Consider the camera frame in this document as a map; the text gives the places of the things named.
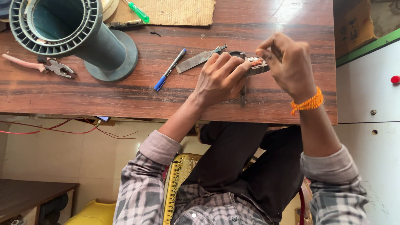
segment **pen cap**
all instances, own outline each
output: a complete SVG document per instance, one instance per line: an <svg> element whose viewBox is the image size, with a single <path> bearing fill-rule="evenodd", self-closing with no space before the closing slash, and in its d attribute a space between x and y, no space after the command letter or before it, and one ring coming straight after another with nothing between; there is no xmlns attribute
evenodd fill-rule
<svg viewBox="0 0 400 225"><path fill-rule="evenodd" d="M165 83L165 79L167 79L166 77L164 77L164 76L162 76L161 78L160 78L160 80L157 82L157 84L154 86L154 89L156 90L156 91L158 91L161 87L162 87L162 85Z"/></svg>

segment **blue pen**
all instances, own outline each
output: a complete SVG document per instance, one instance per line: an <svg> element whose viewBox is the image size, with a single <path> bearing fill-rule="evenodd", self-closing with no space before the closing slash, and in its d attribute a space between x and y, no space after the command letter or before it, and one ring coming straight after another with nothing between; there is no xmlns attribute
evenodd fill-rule
<svg viewBox="0 0 400 225"><path fill-rule="evenodd" d="M186 49L183 49L178 57L174 60L174 62L172 63L172 65L168 68L167 72L165 72L164 76L162 76L160 78L160 80L157 82L157 84L154 86L154 89L156 91L158 91L162 85L165 83L165 79L167 79L167 77L170 75L170 73L172 72L172 70L176 67L176 65L178 64L178 62L182 59L182 57L185 55L186 53Z"/></svg>

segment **orange thread bracelet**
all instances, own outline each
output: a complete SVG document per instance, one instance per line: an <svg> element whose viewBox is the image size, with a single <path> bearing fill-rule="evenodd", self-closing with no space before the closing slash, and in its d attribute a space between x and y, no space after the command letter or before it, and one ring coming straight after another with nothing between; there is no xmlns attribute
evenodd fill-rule
<svg viewBox="0 0 400 225"><path fill-rule="evenodd" d="M296 104L294 103L294 100L290 103L290 106L293 108L291 114L292 116L295 115L295 112L297 110L312 110L315 108L318 108L322 102L324 101L324 96L322 95L321 89L317 87L317 93L307 101L301 103L301 104Z"/></svg>

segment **wrist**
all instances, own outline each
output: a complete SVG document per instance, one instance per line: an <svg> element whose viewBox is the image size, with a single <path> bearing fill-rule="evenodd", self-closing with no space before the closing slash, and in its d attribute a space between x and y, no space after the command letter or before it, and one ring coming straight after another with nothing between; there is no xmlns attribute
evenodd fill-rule
<svg viewBox="0 0 400 225"><path fill-rule="evenodd" d="M191 95L189 95L185 104L200 114L203 113L208 108L207 106L205 106L204 102L202 102L200 98L197 97L197 95L194 92Z"/></svg>
<svg viewBox="0 0 400 225"><path fill-rule="evenodd" d="M312 98L314 95L317 94L317 88L314 86L313 88L309 88L308 90L302 90L298 94L291 94L294 103L301 104L308 99Z"/></svg>

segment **red knob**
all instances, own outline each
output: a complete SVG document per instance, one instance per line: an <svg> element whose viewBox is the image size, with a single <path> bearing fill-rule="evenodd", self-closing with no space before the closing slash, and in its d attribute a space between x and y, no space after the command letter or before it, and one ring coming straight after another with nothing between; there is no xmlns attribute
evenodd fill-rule
<svg viewBox="0 0 400 225"><path fill-rule="evenodd" d="M390 81L394 84L398 84L400 83L400 76L392 76L392 78L390 79Z"/></svg>

